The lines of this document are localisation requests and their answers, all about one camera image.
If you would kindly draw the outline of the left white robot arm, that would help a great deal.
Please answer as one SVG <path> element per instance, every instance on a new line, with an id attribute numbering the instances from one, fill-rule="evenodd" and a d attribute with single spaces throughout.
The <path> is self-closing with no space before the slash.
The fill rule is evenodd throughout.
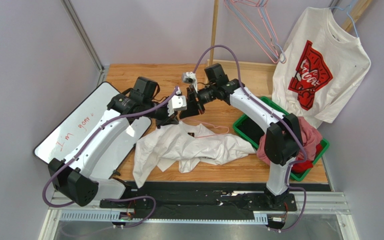
<path id="1" fill-rule="evenodd" d="M 179 86 L 162 102 L 154 100 L 160 92 L 156 81 L 138 77 L 134 87 L 111 98 L 100 120 L 84 139 L 64 158 L 48 162 L 49 180 L 42 199 L 52 208 L 71 205 L 84 207 L 94 200 L 121 199 L 126 184 L 107 177 L 94 177 L 93 171 L 114 140 L 131 126 L 130 119 L 169 120 L 186 105 Z"/>

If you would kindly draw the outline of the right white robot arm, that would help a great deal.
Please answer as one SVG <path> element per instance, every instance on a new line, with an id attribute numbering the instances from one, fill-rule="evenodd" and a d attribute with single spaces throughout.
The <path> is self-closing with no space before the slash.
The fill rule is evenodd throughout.
<path id="1" fill-rule="evenodd" d="M 181 111 L 180 118 L 185 119 L 201 115 L 204 105 L 221 100 L 240 110 L 264 131 L 264 152 L 270 160 L 269 179 L 266 188 L 270 195 L 278 197 L 288 192 L 288 178 L 291 163 L 297 159 L 303 145 L 298 117 L 284 114 L 271 108 L 258 99 L 238 79 L 229 80 L 223 67 L 217 63 L 204 69 L 208 83 L 198 88 L 194 72 L 185 72 L 182 82 L 187 88 L 187 109 Z"/>

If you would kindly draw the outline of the white flower print t-shirt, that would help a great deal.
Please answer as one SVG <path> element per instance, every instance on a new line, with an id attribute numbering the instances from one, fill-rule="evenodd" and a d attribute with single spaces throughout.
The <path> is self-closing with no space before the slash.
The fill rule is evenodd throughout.
<path id="1" fill-rule="evenodd" d="M 137 141 L 132 174 L 141 188 L 155 167 L 164 172 L 178 162 L 179 172 L 185 174 L 199 163 L 223 165 L 255 153 L 251 143 L 237 135 L 215 134 L 202 124 L 181 121 L 157 128 Z"/>

